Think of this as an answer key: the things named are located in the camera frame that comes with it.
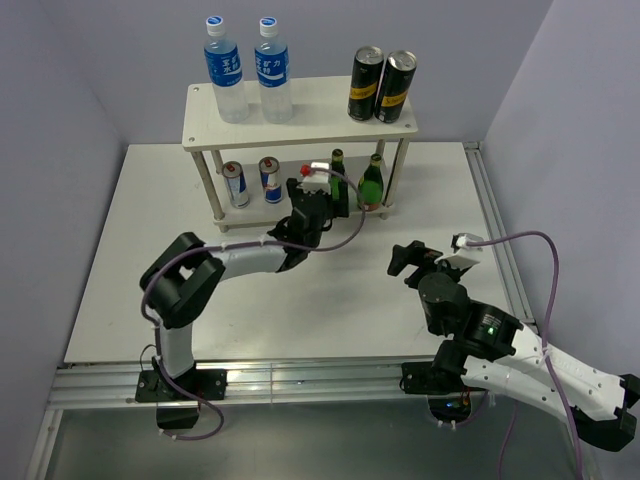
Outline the silver energy can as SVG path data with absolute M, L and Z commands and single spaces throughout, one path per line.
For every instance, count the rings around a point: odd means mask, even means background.
M 258 168 L 265 201 L 270 204 L 279 203 L 282 200 L 279 161 L 271 156 L 263 157 Z
M 229 193 L 231 205 L 244 208 L 250 203 L 242 165 L 236 161 L 223 164 L 222 175 Z

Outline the blue-label water bottle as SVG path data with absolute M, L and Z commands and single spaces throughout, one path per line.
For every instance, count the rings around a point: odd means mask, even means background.
M 204 57 L 219 115 L 227 123 L 240 123 L 248 117 L 249 105 L 237 43 L 228 37 L 221 16 L 208 17 L 206 31 Z
M 262 113 L 270 123 L 285 123 L 293 116 L 288 44 L 275 17 L 259 20 L 259 35 L 254 58 Z

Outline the green glass bottle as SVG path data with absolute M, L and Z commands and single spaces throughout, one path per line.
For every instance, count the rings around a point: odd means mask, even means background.
M 345 175 L 344 153 L 339 148 L 335 148 L 331 153 L 331 170 L 338 173 L 338 176 L 335 176 L 335 175 L 331 176 L 331 192 L 332 192 L 332 188 L 337 184 L 348 185 L 348 183 L 344 180 L 344 175 Z
M 384 180 L 381 172 L 382 156 L 374 153 L 369 165 L 358 183 L 358 205 L 361 210 L 371 212 L 378 209 L 384 193 Z

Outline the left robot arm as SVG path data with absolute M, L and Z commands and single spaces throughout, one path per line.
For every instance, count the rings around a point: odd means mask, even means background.
M 338 217 L 332 181 L 341 185 L 342 205 L 348 205 L 353 183 L 343 174 L 314 167 L 301 180 L 286 185 L 291 214 L 256 241 L 209 245 L 192 232 L 179 235 L 140 279 L 141 313 L 150 321 L 156 342 L 159 388 L 172 399 L 183 399 L 195 386 L 192 324 L 224 280 L 254 273 L 282 273 L 302 263 L 319 246 L 321 236 Z

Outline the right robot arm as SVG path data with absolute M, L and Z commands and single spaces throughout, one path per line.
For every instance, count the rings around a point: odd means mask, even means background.
M 574 423 L 578 438 L 596 448 L 621 451 L 635 437 L 637 419 L 630 410 L 639 400 L 638 377 L 591 367 L 545 344 L 511 314 L 472 299 L 460 280 L 480 260 L 478 241 L 458 235 L 451 254 L 421 241 L 393 247 L 388 275 L 414 267 L 404 282 L 418 293 L 428 331 L 443 339 L 433 360 L 402 364 L 401 390 L 489 390 Z

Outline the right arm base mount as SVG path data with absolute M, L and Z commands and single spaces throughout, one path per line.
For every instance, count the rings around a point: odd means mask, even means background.
M 425 396 L 438 427 L 466 425 L 489 404 L 486 390 L 466 386 L 459 374 L 436 367 L 433 361 L 402 363 L 399 388 L 407 395 Z

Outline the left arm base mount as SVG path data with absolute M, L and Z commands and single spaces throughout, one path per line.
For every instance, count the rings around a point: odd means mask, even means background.
M 191 368 L 174 382 L 188 393 L 207 401 L 221 401 L 227 387 L 227 371 L 224 369 L 201 370 Z M 157 366 L 143 370 L 138 377 L 134 396 L 138 404 L 157 404 L 156 424 L 169 431 L 193 428 L 200 416 L 201 406 L 169 406 L 169 403 L 191 401 L 191 398 L 171 386 Z

